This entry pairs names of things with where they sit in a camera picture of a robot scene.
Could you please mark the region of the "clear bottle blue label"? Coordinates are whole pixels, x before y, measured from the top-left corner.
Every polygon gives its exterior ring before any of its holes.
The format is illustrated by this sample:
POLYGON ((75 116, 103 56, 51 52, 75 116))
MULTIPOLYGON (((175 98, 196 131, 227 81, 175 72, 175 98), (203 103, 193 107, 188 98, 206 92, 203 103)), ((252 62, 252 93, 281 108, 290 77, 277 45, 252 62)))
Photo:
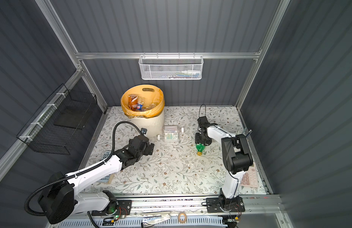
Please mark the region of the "clear bottle blue label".
POLYGON ((135 111, 137 111, 137 112, 145 111, 145 108, 144 108, 145 101, 146 100, 145 100, 144 97, 138 97, 137 98, 137 104, 135 105, 135 111))

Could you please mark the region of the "green plastic bottle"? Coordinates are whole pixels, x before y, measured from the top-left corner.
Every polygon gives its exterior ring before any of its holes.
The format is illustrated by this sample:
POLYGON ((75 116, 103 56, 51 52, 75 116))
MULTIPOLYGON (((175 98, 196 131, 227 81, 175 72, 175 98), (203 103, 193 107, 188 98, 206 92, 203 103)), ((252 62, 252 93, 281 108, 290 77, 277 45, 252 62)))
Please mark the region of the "green plastic bottle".
POLYGON ((205 150, 205 145, 203 145, 202 143, 197 143, 196 145, 196 150, 197 150, 197 155, 198 156, 202 156, 203 151, 205 150))

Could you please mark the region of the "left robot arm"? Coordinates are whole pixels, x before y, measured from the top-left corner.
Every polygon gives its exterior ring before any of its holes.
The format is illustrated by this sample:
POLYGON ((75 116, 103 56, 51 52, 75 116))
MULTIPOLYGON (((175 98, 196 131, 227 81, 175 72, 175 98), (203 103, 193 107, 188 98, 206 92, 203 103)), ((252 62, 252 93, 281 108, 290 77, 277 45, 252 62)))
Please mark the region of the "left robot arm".
POLYGON ((53 174, 48 183, 32 192, 24 202, 26 213, 46 217, 57 224, 79 213, 100 211, 108 216, 119 216, 122 207, 110 191, 85 196, 81 194, 98 180, 134 165, 142 156, 152 155, 154 144, 147 137, 147 129, 135 128, 138 135, 120 149, 112 143, 110 154, 103 160, 81 170, 53 174))

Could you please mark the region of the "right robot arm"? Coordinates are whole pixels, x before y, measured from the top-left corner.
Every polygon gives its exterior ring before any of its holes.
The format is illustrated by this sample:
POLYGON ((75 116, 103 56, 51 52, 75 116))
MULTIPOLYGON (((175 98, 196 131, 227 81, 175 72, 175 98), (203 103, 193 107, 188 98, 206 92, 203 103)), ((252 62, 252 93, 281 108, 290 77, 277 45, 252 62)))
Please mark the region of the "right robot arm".
POLYGON ((222 161, 227 170, 226 179, 219 194, 220 205, 237 203, 242 178, 253 165, 253 157, 243 134, 223 130, 218 124, 210 123, 206 116, 199 117, 195 143, 209 146, 216 141, 221 146, 222 161))

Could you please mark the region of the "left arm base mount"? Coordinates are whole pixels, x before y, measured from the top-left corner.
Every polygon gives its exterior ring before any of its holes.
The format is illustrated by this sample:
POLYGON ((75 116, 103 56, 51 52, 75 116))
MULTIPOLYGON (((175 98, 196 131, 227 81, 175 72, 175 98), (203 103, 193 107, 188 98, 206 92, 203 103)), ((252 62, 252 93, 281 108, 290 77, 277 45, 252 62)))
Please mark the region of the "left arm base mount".
POLYGON ((132 208, 131 200, 111 201, 102 211, 92 211, 92 216, 127 216, 132 208))

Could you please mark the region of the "clear bottle white label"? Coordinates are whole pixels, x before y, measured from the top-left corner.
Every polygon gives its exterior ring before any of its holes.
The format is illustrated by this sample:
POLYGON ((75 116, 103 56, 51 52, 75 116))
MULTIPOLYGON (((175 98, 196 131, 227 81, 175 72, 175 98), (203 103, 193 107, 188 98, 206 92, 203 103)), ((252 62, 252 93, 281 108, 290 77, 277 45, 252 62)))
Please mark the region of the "clear bottle white label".
POLYGON ((162 133, 159 134, 157 136, 157 140, 159 141, 164 141, 164 142, 179 142, 180 141, 180 137, 179 137, 179 133, 162 133))

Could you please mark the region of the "brown coffee bottle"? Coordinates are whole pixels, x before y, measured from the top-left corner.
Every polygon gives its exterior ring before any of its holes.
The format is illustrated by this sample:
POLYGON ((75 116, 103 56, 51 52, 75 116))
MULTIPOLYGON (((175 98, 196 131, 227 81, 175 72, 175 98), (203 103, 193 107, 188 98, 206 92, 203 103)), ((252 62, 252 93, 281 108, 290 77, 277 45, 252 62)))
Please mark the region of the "brown coffee bottle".
POLYGON ((132 111, 136 111, 138 108, 138 95, 130 94, 128 96, 128 108, 132 111))

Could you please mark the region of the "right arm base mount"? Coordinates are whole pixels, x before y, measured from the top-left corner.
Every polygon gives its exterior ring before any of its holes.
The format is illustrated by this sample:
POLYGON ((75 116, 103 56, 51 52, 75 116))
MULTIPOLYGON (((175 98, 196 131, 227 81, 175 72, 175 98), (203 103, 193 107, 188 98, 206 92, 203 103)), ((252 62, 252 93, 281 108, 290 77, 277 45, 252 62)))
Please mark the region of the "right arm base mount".
POLYGON ((237 196, 232 199, 224 198, 207 198, 206 208, 208 213, 222 213, 222 212, 245 212, 245 206, 242 197, 237 196))

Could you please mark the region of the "square clear bottle white cap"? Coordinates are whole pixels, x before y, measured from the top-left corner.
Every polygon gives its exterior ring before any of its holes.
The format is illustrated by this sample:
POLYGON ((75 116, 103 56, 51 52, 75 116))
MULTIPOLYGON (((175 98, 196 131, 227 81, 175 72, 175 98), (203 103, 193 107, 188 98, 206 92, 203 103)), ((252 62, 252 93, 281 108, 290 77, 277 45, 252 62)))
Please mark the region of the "square clear bottle white cap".
POLYGON ((179 125, 164 125, 163 132, 166 133, 184 133, 184 128, 179 125))

